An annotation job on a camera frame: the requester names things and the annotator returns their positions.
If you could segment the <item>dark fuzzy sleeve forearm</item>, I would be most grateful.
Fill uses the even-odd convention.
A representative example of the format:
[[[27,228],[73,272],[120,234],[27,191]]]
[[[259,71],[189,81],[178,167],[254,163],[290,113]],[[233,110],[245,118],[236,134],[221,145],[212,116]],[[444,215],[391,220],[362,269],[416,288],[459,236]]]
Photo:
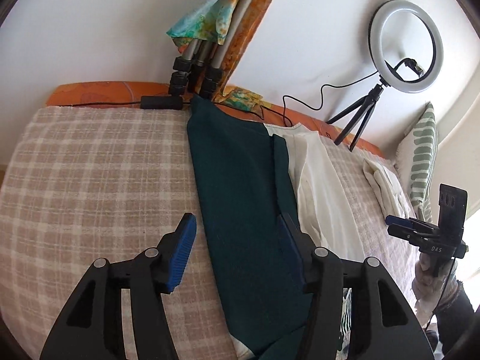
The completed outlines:
[[[455,280],[448,285],[433,314],[437,319],[442,354],[446,356],[473,323],[475,316],[461,281]]]

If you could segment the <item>white knitted glove hand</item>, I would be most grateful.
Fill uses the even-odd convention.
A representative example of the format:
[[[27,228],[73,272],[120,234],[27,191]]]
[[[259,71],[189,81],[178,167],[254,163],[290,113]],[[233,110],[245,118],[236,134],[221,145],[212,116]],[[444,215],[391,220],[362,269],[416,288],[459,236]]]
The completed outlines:
[[[434,266],[438,261],[434,256],[420,253],[416,262],[412,291],[416,297],[415,307],[418,314],[432,314],[448,285],[456,280],[456,261],[442,262],[438,274],[434,275]]]

